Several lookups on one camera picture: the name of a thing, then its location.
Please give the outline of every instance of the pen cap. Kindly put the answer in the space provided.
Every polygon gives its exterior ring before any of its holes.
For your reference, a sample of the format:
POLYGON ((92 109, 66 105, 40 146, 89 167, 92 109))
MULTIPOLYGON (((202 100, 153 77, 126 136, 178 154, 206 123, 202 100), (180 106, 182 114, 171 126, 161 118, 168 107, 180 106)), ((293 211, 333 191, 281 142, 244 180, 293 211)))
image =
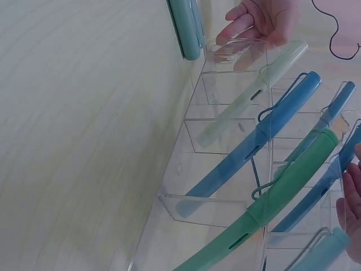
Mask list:
POLYGON ((265 118, 261 129, 273 138, 294 114, 309 100, 321 84, 316 72, 310 72, 265 118))
POLYGON ((270 222, 307 184, 338 145, 336 135, 324 129, 312 145, 290 165, 248 211, 260 225, 270 222))
POLYGON ((350 245, 351 240, 340 228, 333 229, 333 234, 326 236, 290 271, 324 271, 350 245))
POLYGON ((292 67, 292 65, 307 51, 309 48, 307 42, 303 40, 292 41, 281 55, 275 59, 261 74, 260 78, 268 80, 269 86, 272 87, 282 76, 292 67))
POLYGON ((343 107, 351 98, 353 92, 355 91, 356 86, 353 82, 349 81, 342 88, 338 96, 335 97, 333 102, 329 105, 326 111, 321 116, 321 119, 325 121, 329 126, 332 125, 334 118, 340 114, 343 107))

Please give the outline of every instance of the teal fountain pen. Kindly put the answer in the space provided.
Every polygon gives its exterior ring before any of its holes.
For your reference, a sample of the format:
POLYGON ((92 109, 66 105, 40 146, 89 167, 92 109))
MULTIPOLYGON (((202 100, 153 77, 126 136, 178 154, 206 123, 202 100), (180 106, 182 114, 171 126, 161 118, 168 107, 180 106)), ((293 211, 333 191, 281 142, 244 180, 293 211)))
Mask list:
POLYGON ((329 129, 275 180, 229 228, 173 271, 206 271, 266 226, 298 194, 338 145, 329 129))

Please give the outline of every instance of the white surface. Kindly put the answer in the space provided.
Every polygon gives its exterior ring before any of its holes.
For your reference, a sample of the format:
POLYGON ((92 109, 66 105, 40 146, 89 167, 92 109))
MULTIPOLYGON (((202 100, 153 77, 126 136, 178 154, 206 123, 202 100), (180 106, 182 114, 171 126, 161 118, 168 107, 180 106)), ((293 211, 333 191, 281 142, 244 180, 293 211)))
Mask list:
POLYGON ((164 0, 0 2, 1 271, 126 270, 202 63, 164 0))

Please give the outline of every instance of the pen ink window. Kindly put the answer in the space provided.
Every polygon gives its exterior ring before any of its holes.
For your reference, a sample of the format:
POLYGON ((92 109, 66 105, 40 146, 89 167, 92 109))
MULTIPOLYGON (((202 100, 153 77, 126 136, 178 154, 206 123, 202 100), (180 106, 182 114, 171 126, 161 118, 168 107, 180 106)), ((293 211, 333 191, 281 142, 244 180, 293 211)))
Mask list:
POLYGON ((247 238, 249 234, 246 233, 244 234, 241 238, 239 238, 236 242, 234 242, 232 245, 230 245, 230 247, 228 248, 229 250, 232 250, 232 249, 236 249, 238 246, 240 246, 242 244, 242 241, 247 238))
POLYGON ((254 100, 255 97, 257 97, 258 95, 260 95, 261 92, 262 92, 262 89, 259 89, 256 93, 253 94, 253 96, 250 98, 250 100, 254 100))

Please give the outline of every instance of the pen clip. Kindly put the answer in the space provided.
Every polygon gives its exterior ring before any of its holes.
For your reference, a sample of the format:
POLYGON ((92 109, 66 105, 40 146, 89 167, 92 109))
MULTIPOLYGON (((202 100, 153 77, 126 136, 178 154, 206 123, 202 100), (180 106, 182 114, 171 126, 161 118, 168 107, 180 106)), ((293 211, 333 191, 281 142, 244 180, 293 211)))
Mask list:
POLYGON ((347 84, 347 81, 341 82, 340 86, 338 87, 338 89, 337 89, 335 95, 333 96, 331 102, 329 103, 329 105, 327 105, 327 106, 325 106, 324 108, 321 109, 321 112, 320 112, 321 114, 322 114, 327 108, 329 108, 329 107, 332 105, 332 103, 333 103, 334 100, 337 98, 337 96, 339 95, 339 93, 341 92, 341 90, 344 88, 344 86, 345 86, 346 84, 347 84))
POLYGON ((308 73, 306 72, 302 72, 300 73, 297 78, 293 81, 293 83, 291 84, 291 86, 286 90, 286 92, 281 96, 281 98, 271 107, 266 108, 265 110, 262 110, 259 114, 258 114, 258 122, 261 122, 261 116, 268 112, 268 111, 272 111, 273 109, 275 109, 281 102, 282 100, 287 96, 287 94, 292 90, 292 88, 295 86, 295 84, 298 82, 298 80, 303 76, 303 75, 308 75, 308 73))
POLYGON ((321 241, 324 236, 332 235, 332 231, 328 227, 320 228, 311 240, 306 244, 306 246, 301 250, 301 252, 294 258, 294 260, 286 267, 284 271, 290 271, 292 267, 295 266, 297 261, 306 253, 310 251, 321 241))
MULTIPOLYGON (((316 130, 314 129, 312 131, 313 133, 321 133, 320 130, 316 130)), ((307 141, 304 141, 301 145, 301 147, 298 149, 298 153, 296 154, 296 157, 299 157, 301 155, 301 150, 303 149, 302 146, 304 144, 306 144, 307 141)), ((286 165, 282 165, 281 167, 283 167, 283 169, 281 170, 281 172, 275 176, 275 179, 269 183, 266 183, 265 185, 261 185, 260 187, 256 188, 253 190, 252 194, 251 194, 251 197, 253 200, 257 200, 258 197, 256 197, 256 193, 258 193, 259 195, 262 195, 262 190, 267 188, 267 187, 270 187, 272 185, 274 185, 281 177, 282 175, 286 172, 286 170, 289 168, 289 166, 294 162, 294 160, 290 160, 290 161, 287 161, 287 164, 286 165)))

